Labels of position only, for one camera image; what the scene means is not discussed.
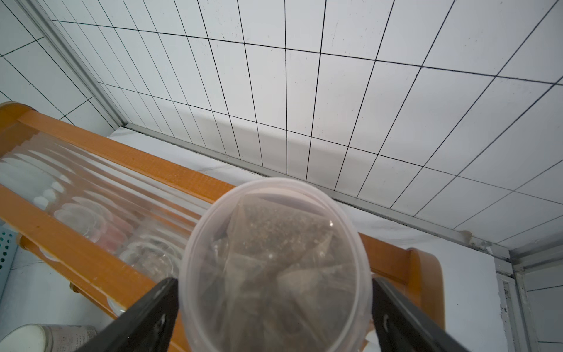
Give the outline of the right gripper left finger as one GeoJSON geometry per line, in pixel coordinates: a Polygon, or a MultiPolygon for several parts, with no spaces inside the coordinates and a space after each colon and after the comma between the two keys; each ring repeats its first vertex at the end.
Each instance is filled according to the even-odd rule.
{"type": "Polygon", "coordinates": [[[167,351],[178,310],[178,280],[166,278],[79,350],[167,351]]]}

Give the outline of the tall white-lid seed jar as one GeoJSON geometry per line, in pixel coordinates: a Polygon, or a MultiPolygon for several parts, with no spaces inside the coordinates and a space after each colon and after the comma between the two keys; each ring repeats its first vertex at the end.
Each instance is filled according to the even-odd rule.
{"type": "Polygon", "coordinates": [[[97,334],[93,326],[27,324],[1,340],[1,351],[76,351],[97,334]]]}

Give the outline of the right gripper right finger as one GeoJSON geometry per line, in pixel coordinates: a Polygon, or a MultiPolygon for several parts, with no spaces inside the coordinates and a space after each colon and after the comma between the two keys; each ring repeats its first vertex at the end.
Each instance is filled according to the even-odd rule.
{"type": "Polygon", "coordinates": [[[382,351],[467,352],[384,278],[372,280],[372,319],[382,351]]]}

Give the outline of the red seed cup top shelf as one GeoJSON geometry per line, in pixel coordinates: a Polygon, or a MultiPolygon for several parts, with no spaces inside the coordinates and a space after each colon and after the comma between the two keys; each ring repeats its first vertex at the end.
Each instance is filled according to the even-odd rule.
{"type": "Polygon", "coordinates": [[[179,274],[193,351],[358,351],[371,270],[345,212],[314,186],[271,177],[235,187],[196,224],[179,274]]]}

